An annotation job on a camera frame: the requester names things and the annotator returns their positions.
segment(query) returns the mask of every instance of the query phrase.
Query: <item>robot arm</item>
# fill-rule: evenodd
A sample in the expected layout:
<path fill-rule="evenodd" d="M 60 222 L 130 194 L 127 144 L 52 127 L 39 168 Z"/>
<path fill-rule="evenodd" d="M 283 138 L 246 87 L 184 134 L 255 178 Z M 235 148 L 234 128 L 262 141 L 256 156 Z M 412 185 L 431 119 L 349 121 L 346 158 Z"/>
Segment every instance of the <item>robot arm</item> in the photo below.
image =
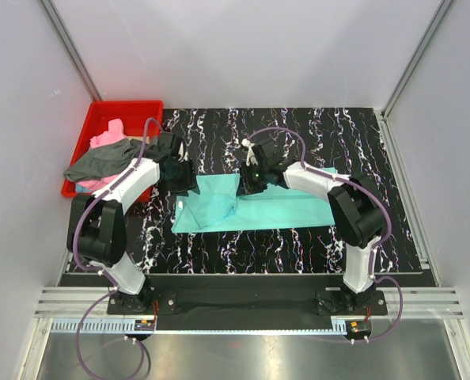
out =
<path fill-rule="evenodd" d="M 124 215 L 134 201 L 155 184 L 174 194 L 199 192 L 193 162 L 188 159 L 183 139 L 162 132 L 146 148 L 143 158 L 130 165 L 110 184 L 89 194 L 78 194 L 72 201 L 67 248 L 73 251 L 75 228 L 85 209 L 97 203 L 86 218 L 78 239 L 78 252 L 89 263 L 106 271 L 118 284 L 119 292 L 133 297 L 134 303 L 149 305 L 150 287 L 146 277 L 126 253 L 127 235 Z M 113 184 L 124 178 L 112 189 Z"/>
<path fill-rule="evenodd" d="M 346 270 L 343 275 L 343 292 L 348 305 L 363 303 L 374 291 L 373 264 L 370 250 L 379 240 L 385 227 L 381 210 L 364 194 L 337 179 L 355 182 L 377 194 L 372 181 L 366 176 L 332 175 L 325 177 L 305 169 L 300 162 L 286 160 L 283 152 L 270 139 L 254 144 L 245 139 L 242 146 L 248 151 L 241 165 L 239 196 L 262 192 L 267 184 L 276 184 L 307 192 L 330 203 L 337 231 L 347 243 Z"/>

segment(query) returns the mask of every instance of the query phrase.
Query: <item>gray wall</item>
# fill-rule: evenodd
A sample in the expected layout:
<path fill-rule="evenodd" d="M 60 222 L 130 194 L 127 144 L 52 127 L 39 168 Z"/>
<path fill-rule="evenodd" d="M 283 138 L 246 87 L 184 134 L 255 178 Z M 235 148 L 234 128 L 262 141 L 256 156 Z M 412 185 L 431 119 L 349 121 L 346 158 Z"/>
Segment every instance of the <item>gray wall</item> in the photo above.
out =
<path fill-rule="evenodd" d="M 0 379 L 15 378 L 41 288 L 59 273 L 61 174 L 89 102 L 38 1 L 0 1 Z"/>
<path fill-rule="evenodd" d="M 470 0 L 455 4 L 389 119 L 441 278 L 470 329 Z"/>
<path fill-rule="evenodd" d="M 106 100 L 382 107 L 440 0 L 55 0 Z"/>

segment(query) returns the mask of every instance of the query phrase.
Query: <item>marble pattern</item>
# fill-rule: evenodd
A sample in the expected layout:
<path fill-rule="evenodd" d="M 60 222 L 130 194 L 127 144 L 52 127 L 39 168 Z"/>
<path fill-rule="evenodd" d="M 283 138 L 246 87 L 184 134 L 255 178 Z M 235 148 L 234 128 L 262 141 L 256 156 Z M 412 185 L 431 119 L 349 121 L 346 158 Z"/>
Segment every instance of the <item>marble pattern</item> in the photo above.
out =
<path fill-rule="evenodd" d="M 392 216 L 393 234 L 378 250 L 380 272 L 419 272 L 419 258 L 370 108 L 223 108 L 165 110 L 165 130 L 181 135 L 198 174 L 235 173 L 243 138 L 262 127 L 284 126 L 305 140 L 306 161 L 339 173 L 365 172 Z M 286 156 L 299 157 L 289 133 L 269 135 Z M 341 272 L 344 243 L 334 226 L 173 234 L 175 197 L 154 189 L 127 219 L 128 253 L 145 273 L 332 273 Z"/>

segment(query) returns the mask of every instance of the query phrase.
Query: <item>floor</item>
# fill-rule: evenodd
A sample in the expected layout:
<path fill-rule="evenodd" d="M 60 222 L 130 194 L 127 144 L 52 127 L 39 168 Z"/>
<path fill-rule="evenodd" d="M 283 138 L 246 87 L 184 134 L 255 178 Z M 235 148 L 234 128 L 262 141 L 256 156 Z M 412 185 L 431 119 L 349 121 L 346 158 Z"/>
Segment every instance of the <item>floor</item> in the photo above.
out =
<path fill-rule="evenodd" d="M 389 327 L 374 321 L 378 335 Z M 115 335 L 82 334 L 87 365 L 104 378 L 126 378 L 138 366 L 140 354 L 120 342 L 100 348 Z M 440 321 L 402 321 L 387 338 L 351 347 L 324 340 L 333 336 L 195 336 L 156 335 L 144 341 L 152 359 L 138 379 L 197 380 L 460 380 L 453 353 Z M 52 333 L 39 380 L 87 379 L 78 365 L 74 334 Z"/>
<path fill-rule="evenodd" d="M 165 130 L 185 138 L 198 174 L 235 173 L 244 152 L 240 141 L 267 126 L 300 133 L 306 161 L 339 173 L 368 173 L 389 208 L 393 234 L 381 249 L 379 272 L 420 272 L 385 143 L 371 108 L 223 108 L 165 110 Z M 289 157 L 298 142 L 270 134 Z M 173 234 L 175 198 L 154 189 L 149 203 L 128 211 L 128 253 L 149 273 L 332 273 L 341 272 L 345 247 L 334 226 Z M 70 263 L 67 272 L 80 272 Z"/>

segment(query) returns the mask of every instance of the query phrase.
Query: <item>teal towel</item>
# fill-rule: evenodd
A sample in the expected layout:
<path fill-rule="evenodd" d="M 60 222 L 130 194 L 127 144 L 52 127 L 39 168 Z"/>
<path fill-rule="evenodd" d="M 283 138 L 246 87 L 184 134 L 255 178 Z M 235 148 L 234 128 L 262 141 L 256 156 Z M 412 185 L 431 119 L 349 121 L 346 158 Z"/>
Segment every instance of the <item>teal towel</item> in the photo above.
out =
<path fill-rule="evenodd" d="M 334 173 L 335 169 L 325 169 Z M 198 233 L 331 226 L 328 202 L 298 190 L 268 185 L 259 194 L 236 197 L 240 174 L 197 176 L 201 194 L 177 196 L 172 232 Z"/>

